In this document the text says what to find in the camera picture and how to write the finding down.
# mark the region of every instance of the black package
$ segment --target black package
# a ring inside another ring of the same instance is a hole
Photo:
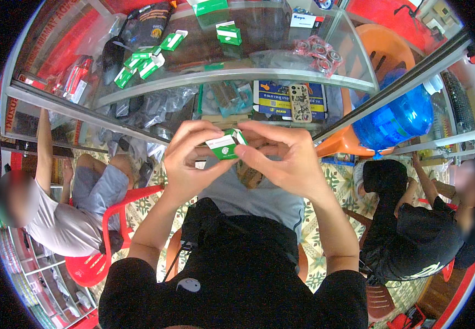
[[[159,2],[139,15],[137,21],[136,45],[158,46],[161,44],[163,31],[168,24],[172,6],[168,1]]]

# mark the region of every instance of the green bearing box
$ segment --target green bearing box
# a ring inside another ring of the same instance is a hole
[[[236,28],[234,21],[216,24],[215,31],[217,32],[217,38],[222,43],[239,46],[242,42],[241,30]]]
[[[192,6],[195,16],[200,16],[216,10],[227,9],[226,0],[187,0]]]
[[[248,145],[241,130],[230,128],[225,130],[225,135],[215,140],[206,141],[208,147],[214,152],[219,160],[237,159],[239,158],[234,153],[234,148],[238,144]]]
[[[175,50],[179,43],[188,35],[188,31],[176,30],[175,33],[170,33],[164,38],[161,43],[161,49],[163,50]]]
[[[132,54],[132,59],[148,59],[150,56],[157,56],[161,52],[159,46],[143,46],[137,48],[135,53]]]
[[[128,83],[129,79],[135,74],[135,70],[128,69],[127,67],[123,67],[121,71],[115,77],[115,83],[120,88],[124,88],[124,86]]]
[[[150,74],[152,74],[156,69],[161,67],[164,64],[164,57],[162,54],[159,54],[157,57],[150,57],[142,62],[137,68],[142,79],[146,79]]]
[[[144,59],[142,58],[136,58],[132,59],[131,57],[127,59],[126,62],[124,62],[124,66],[126,66],[128,69],[137,70],[137,67],[142,63]]]

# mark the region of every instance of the blue cardboard box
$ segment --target blue cardboard box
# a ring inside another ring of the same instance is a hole
[[[327,118],[327,102],[322,84],[305,83],[311,98],[312,120]],[[255,109],[264,114],[281,115],[285,120],[292,120],[291,101],[288,97],[288,86],[273,81],[254,81]]]

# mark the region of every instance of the white shirt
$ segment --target white shirt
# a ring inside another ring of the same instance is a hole
[[[81,257],[98,253],[102,243],[98,222],[91,213],[52,200],[38,182],[38,212],[24,228],[34,240],[62,256]]]

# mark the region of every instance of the gray shorts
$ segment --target gray shorts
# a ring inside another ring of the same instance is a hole
[[[89,211],[95,215],[99,223],[102,223],[106,209],[119,203],[126,196],[128,183],[128,176],[112,165],[108,165],[102,175],[88,167],[76,167],[73,206]],[[108,229],[120,230],[118,214],[109,218]]]
[[[208,157],[205,169],[218,162],[218,159]],[[203,197],[211,198],[219,210],[228,216],[255,215],[280,222],[296,233],[300,243],[305,201],[274,185],[266,177],[263,177],[257,188],[247,189],[237,177],[234,165],[197,197],[199,200]]]

